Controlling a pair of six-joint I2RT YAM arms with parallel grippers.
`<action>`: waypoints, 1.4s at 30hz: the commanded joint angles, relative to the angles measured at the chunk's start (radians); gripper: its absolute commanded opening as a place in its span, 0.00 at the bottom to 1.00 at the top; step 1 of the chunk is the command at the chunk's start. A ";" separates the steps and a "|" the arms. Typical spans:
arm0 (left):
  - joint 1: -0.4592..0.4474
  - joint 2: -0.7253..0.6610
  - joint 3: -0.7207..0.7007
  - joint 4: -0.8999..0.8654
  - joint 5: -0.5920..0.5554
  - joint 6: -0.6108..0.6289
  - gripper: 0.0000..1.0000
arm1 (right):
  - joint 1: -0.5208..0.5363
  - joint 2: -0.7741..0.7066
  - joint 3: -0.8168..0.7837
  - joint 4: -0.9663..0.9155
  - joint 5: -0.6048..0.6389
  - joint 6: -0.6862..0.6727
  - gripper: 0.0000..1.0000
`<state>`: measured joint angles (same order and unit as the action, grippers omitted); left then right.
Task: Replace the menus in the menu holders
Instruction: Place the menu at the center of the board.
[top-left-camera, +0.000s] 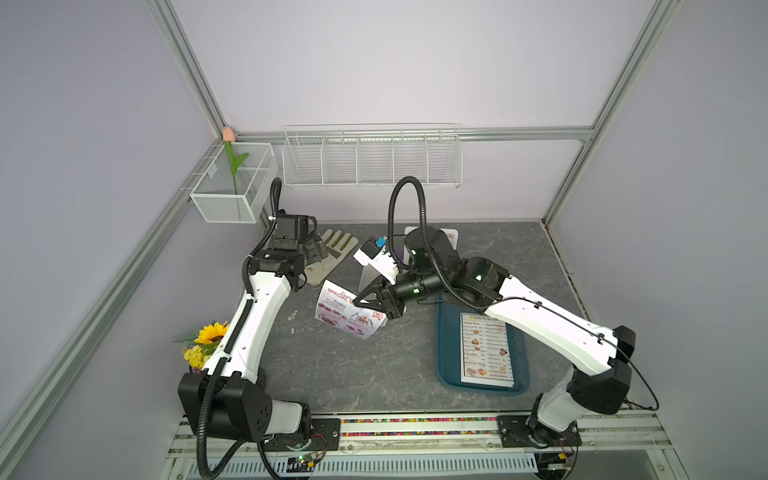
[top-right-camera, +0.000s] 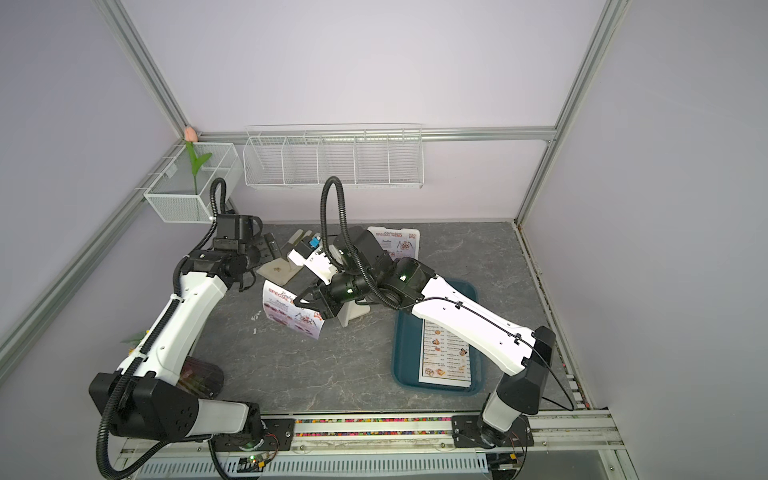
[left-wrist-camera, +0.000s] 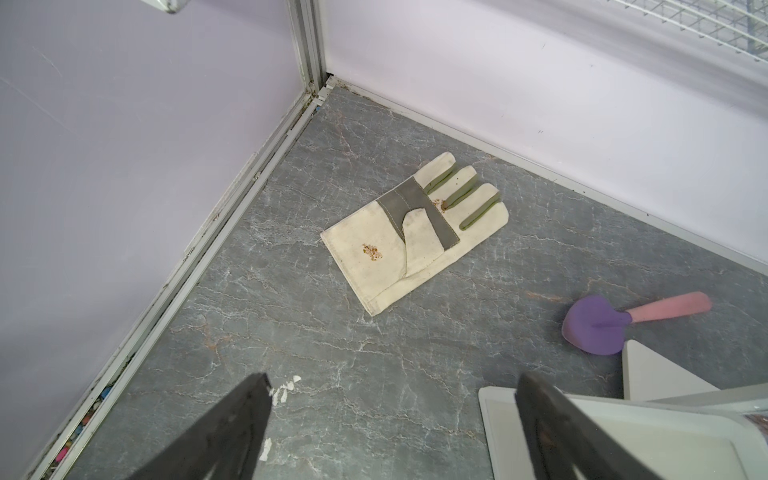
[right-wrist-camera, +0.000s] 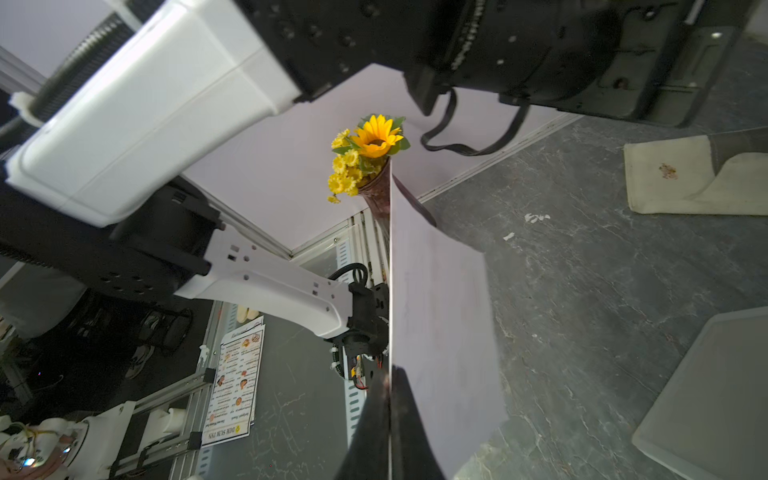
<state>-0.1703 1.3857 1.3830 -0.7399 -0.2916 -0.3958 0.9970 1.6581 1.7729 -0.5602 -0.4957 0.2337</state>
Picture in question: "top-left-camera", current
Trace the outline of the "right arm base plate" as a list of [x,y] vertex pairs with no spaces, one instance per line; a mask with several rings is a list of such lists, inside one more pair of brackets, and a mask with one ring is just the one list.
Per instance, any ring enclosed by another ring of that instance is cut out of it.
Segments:
[[580,447],[582,439],[576,422],[572,422],[565,431],[557,432],[536,424],[528,425],[528,415],[499,415],[497,427],[504,448]]

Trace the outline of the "yellow header menu sheet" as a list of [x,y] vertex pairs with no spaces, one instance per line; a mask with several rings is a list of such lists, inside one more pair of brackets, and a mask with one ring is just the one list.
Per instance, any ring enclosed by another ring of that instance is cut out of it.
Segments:
[[512,388],[515,377],[507,324],[484,315],[461,313],[460,325],[460,381]]

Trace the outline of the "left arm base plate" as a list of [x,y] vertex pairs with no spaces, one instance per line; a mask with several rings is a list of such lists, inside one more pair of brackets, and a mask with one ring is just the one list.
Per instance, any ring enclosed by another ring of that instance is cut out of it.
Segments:
[[302,425],[293,434],[270,434],[265,438],[267,452],[288,451],[337,451],[341,439],[339,417],[311,418],[309,425]]

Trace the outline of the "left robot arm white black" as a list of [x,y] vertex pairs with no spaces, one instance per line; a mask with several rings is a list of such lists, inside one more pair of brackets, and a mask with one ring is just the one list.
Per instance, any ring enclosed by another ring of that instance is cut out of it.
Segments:
[[313,437],[309,406],[272,399],[260,367],[277,314],[306,282],[305,246],[317,225],[311,216],[282,210],[281,191],[281,180],[273,179],[269,226],[241,266],[243,293],[228,331],[203,366],[178,385],[203,479],[219,477],[246,443],[263,454],[272,438],[304,446]]

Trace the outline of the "red special menu sheet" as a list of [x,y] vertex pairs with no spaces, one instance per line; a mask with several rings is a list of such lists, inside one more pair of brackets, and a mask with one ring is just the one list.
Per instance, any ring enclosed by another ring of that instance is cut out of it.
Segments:
[[326,280],[316,303],[315,319],[357,338],[370,338],[387,320],[371,321],[353,304],[354,298],[352,292]]

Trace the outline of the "teal plastic tray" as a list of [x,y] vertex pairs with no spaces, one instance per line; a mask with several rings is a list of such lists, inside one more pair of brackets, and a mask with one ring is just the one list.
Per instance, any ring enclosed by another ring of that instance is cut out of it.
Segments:
[[525,335],[452,303],[438,307],[436,371],[451,389],[520,396],[530,387]]

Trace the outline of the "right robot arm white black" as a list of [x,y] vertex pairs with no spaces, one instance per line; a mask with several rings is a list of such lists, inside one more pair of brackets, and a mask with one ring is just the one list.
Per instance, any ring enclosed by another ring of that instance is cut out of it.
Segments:
[[[407,185],[416,192],[419,225],[404,237],[408,258],[402,260],[394,246],[394,216],[400,191]],[[408,303],[439,295],[522,331],[570,362],[570,372],[536,398],[530,414],[514,417],[506,426],[506,436],[518,444],[555,447],[575,433],[583,415],[613,415],[627,404],[632,378],[640,373],[632,361],[635,332],[583,319],[487,258],[461,258],[447,235],[429,226],[426,196],[416,177],[405,176],[395,184],[386,236],[366,241],[355,258],[378,273],[355,297],[357,307],[396,319],[404,315]]]

